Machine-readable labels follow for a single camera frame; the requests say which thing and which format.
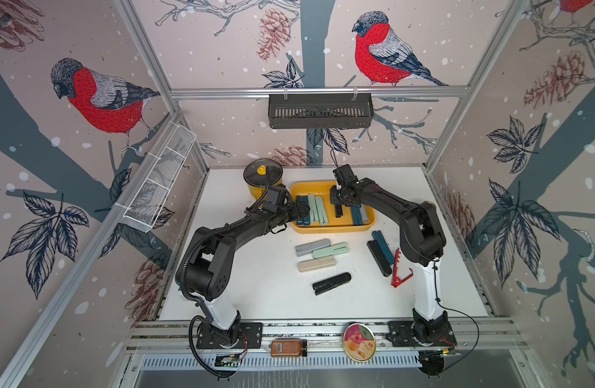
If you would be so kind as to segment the dark teal pliers bottom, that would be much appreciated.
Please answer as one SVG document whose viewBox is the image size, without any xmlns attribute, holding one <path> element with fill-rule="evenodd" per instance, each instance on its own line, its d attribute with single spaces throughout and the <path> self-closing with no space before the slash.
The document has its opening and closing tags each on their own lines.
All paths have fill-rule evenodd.
<svg viewBox="0 0 595 388">
<path fill-rule="evenodd" d="M 304 226 L 310 226 L 310 203 L 309 203 L 309 199 L 308 196 L 302 196 L 302 202 L 304 203 L 305 207 L 307 208 L 307 212 L 306 212 L 306 216 L 305 218 L 303 218 L 302 224 Z"/>
</svg>

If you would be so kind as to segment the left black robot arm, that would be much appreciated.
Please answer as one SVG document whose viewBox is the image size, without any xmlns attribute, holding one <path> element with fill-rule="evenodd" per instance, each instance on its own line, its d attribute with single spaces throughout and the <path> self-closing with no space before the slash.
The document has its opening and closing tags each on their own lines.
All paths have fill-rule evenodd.
<svg viewBox="0 0 595 388">
<path fill-rule="evenodd" d="M 306 200 L 294 200 L 286 186 L 278 184 L 266 188 L 239 220 L 196 230 L 179 262 L 175 282 L 183 297 L 201 308 L 202 325 L 210 329 L 221 346 L 236 344 L 240 336 L 241 315 L 223 296 L 237 250 L 266 234 L 278 234 L 289 223 L 309 214 Z"/>
</svg>

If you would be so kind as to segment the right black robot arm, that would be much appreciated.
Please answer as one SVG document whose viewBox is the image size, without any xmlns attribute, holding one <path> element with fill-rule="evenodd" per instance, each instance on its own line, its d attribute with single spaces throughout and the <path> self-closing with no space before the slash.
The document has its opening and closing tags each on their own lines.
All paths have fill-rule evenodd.
<svg viewBox="0 0 595 388">
<path fill-rule="evenodd" d="M 330 190 L 331 203 L 371 207 L 399 226 L 399 249 L 413 263 L 414 336 L 424 344 L 435 341 L 448 323 L 448 315 L 438 301 L 435 263 L 444 254 L 446 236 L 436 206 L 428 201 L 405 200 L 371 179 L 359 179 L 348 164 L 337 167 L 333 174 L 336 185 Z"/>
</svg>

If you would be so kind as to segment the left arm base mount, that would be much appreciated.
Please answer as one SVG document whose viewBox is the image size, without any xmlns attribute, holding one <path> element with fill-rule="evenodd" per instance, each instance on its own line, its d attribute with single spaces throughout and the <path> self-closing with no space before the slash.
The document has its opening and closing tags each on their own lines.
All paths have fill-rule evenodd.
<svg viewBox="0 0 595 388">
<path fill-rule="evenodd" d="M 263 339 L 263 323 L 241 321 L 240 315 L 228 330 L 203 322 L 193 333 L 197 349 L 259 349 Z"/>
</svg>

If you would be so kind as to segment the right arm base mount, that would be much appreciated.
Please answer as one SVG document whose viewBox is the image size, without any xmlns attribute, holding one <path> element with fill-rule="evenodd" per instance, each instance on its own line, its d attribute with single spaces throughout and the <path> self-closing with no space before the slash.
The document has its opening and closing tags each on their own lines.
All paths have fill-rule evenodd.
<svg viewBox="0 0 595 388">
<path fill-rule="evenodd" d="M 387 323 L 389 332 L 385 338 L 396 348 L 444 347 L 453 348 L 457 341 L 447 312 L 439 318 L 426 320 L 415 310 L 412 319 L 394 320 Z"/>
</svg>

